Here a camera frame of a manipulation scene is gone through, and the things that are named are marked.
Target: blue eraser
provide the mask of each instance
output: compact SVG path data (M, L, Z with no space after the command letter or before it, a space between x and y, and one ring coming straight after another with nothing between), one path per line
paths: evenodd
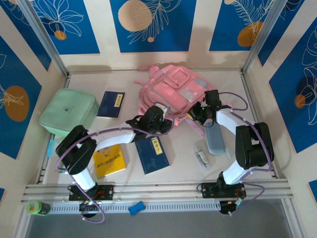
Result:
M136 215L137 213L143 211L144 209L145 209L145 205L143 204L142 201L140 201L137 204L135 204L134 206L128 208L131 216Z

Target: white floor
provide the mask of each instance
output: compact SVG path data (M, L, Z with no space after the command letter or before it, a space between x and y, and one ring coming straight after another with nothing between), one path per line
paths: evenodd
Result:
M246 93L238 71L208 71L196 70L198 75L209 81L219 92L234 92L245 99ZM138 114L138 93L141 86L134 84L135 79L148 79L147 72L137 71L115 71L96 74L74 74L71 76L69 88L90 92L96 96L100 103L106 90L126 92L119 119L95 118L91 130L102 130L109 126L116 126ZM234 107L244 107L243 102L235 96L221 96L223 104L233 104ZM251 110L239 112L245 118L253 119ZM201 139L187 122L176 126L168 135L162 136L161 142L170 167L145 175L134 144L122 145L124 159L127 169L97 182L113 183L178 183L178 182L201 182L204 180L216 180L221 171L226 170L234 161L235 136L226 128L222 128L223 138L228 148L228 154L214 156L208 153L206 141ZM209 161L209 167L204 168L194 155L195 145L199 145ZM69 175L59 174L54 170L57 157L50 158L45 172L44 184L71 184ZM89 169L95 175L93 160ZM247 179L269 179L270 173L255 173Z

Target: pink backpack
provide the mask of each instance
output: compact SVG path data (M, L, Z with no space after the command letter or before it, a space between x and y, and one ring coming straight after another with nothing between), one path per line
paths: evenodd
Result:
M175 125L187 118L188 110L197 101L203 101L205 91L214 89L188 68L171 64L162 69L151 66L148 83L141 80L134 82L143 86L139 93L139 113L143 115L154 102L160 102L171 108Z

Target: mint green pouch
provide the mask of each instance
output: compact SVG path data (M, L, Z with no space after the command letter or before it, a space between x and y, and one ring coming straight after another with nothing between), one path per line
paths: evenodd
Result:
M63 88L41 115L40 124L55 135L66 136L77 125L89 129L98 108L93 94Z

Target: yellow book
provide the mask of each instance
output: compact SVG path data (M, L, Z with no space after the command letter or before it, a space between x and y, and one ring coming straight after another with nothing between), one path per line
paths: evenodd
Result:
M113 145L93 155L97 177L107 176L126 168L120 145Z

